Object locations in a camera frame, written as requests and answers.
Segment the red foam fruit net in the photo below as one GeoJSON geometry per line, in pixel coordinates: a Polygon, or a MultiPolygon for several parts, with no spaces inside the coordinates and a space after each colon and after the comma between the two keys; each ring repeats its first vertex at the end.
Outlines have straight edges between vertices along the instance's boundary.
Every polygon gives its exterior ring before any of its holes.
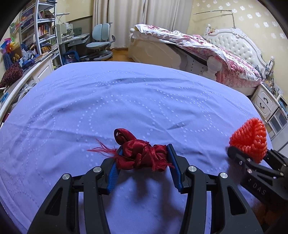
{"type": "Polygon", "coordinates": [[[260,163],[267,153],[267,132],[262,120],[247,120],[231,135],[229,145],[260,163]]]}

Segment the plastic drawer unit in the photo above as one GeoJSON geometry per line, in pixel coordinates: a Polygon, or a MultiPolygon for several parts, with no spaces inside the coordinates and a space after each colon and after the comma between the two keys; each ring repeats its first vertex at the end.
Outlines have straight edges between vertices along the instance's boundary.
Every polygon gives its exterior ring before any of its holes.
{"type": "Polygon", "coordinates": [[[287,145],[287,117],[281,108],[277,108],[267,122],[266,128],[275,150],[280,151],[287,145]]]}

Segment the white nightstand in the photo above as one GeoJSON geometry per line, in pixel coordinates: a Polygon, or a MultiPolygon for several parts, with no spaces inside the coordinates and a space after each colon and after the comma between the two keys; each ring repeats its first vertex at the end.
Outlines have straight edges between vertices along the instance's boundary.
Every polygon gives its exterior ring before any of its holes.
{"type": "Polygon", "coordinates": [[[265,124],[280,107],[276,97],[262,83],[257,87],[251,101],[265,124]]]}

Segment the floral pink quilt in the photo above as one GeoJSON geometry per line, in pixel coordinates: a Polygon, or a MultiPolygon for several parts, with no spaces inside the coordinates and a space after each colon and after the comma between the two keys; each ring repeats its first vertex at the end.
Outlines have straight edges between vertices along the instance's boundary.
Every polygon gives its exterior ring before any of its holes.
{"type": "Polygon", "coordinates": [[[221,66],[214,79],[229,87],[252,88],[262,81],[260,72],[247,61],[213,45],[200,35],[187,35],[177,30],[172,32],[153,25],[136,24],[131,38],[166,42],[206,59],[214,59],[214,64],[221,66]]]}

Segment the purple bed sheet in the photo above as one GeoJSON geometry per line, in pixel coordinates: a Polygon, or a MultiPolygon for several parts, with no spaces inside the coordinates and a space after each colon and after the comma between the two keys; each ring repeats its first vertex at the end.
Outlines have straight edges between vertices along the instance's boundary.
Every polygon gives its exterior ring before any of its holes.
{"type": "Polygon", "coordinates": [[[123,145],[116,188],[103,198],[111,233],[179,233],[186,195],[169,170],[152,171],[143,160],[172,144],[203,172],[226,172],[238,184],[226,149],[252,118],[259,114],[244,94],[191,73],[131,62],[62,66],[1,128],[1,204],[26,233],[63,174],[83,175],[123,145]]]}

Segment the white bed with tufted headboard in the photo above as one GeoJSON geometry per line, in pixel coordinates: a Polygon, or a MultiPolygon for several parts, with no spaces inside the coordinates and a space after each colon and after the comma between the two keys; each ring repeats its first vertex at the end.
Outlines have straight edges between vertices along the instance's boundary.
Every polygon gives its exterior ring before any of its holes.
{"type": "Polygon", "coordinates": [[[212,79],[251,96],[271,72],[261,50],[240,29],[187,35],[177,30],[137,24],[130,29],[128,56],[135,62],[178,69],[212,79]]]}

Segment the beige curtains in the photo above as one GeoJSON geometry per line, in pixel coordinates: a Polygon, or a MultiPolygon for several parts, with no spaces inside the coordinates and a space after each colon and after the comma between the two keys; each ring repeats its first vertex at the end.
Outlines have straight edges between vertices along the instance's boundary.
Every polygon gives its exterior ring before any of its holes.
{"type": "Polygon", "coordinates": [[[129,30],[136,24],[143,23],[186,33],[192,5],[192,0],[94,1],[92,26],[111,23],[110,35],[116,37],[112,48],[127,48],[129,30]]]}

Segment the grey desk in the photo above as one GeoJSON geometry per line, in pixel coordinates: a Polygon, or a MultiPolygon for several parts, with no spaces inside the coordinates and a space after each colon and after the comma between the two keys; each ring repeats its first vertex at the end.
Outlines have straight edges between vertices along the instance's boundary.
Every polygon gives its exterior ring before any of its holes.
{"type": "Polygon", "coordinates": [[[80,45],[80,44],[85,44],[88,39],[90,38],[90,34],[86,33],[86,34],[81,34],[78,36],[74,36],[71,39],[67,39],[65,41],[62,41],[61,44],[59,44],[59,48],[60,48],[60,54],[63,55],[66,52],[66,47],[72,47],[72,49],[74,51],[76,51],[76,46],[80,45]]]}

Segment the light blue desk chair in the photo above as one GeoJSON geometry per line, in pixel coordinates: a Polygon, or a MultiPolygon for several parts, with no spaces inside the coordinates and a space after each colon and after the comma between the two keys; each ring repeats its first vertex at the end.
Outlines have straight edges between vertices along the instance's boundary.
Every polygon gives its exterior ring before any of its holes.
{"type": "Polygon", "coordinates": [[[86,45],[87,49],[94,52],[81,57],[80,61],[105,61],[113,57],[113,52],[110,48],[116,38],[112,35],[112,40],[110,40],[110,27],[112,24],[112,22],[109,22],[94,26],[92,31],[93,42],[86,45]]]}

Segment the white bookshelf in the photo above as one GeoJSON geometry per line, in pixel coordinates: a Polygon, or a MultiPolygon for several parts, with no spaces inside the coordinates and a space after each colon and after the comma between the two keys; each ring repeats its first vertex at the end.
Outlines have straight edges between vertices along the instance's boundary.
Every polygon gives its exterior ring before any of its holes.
{"type": "Polygon", "coordinates": [[[20,44],[39,56],[52,55],[54,68],[62,66],[56,30],[57,1],[28,1],[20,11],[20,44]]]}

